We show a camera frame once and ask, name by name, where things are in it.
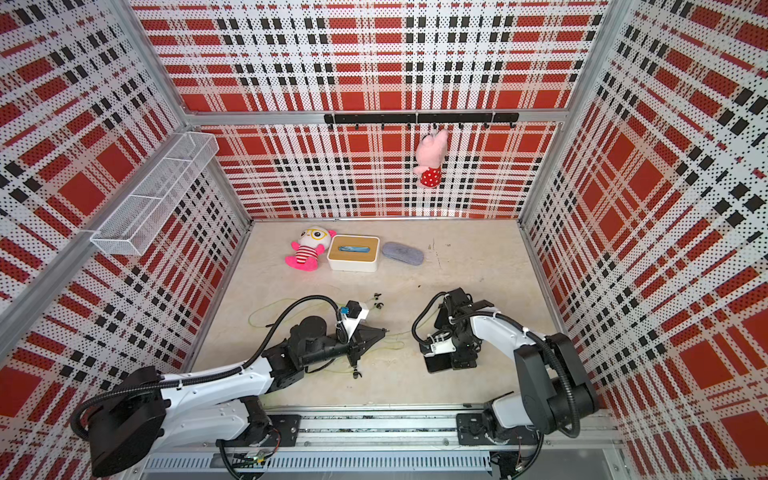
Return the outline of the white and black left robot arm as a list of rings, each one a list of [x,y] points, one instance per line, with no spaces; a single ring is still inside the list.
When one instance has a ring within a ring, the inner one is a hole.
[[[70,417],[73,432],[90,448],[91,473],[110,477],[139,464],[155,451],[215,443],[224,468],[235,479],[253,479],[253,468],[282,446],[296,442],[297,415],[271,419],[262,396],[288,388],[344,358],[356,367],[362,356],[387,334],[365,325],[369,313],[361,302],[331,306],[335,329],[325,319],[308,316],[291,327],[283,341],[267,337],[247,360],[185,374],[162,374],[142,367],[109,392],[82,402]]]

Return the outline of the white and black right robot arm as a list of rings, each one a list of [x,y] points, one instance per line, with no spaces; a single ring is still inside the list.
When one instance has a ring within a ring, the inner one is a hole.
[[[485,344],[514,362],[518,390],[489,401],[480,433],[504,445],[530,430],[575,439],[581,420],[599,410],[598,395],[567,335],[539,334],[461,288],[436,294],[411,325],[431,373],[477,366]]]

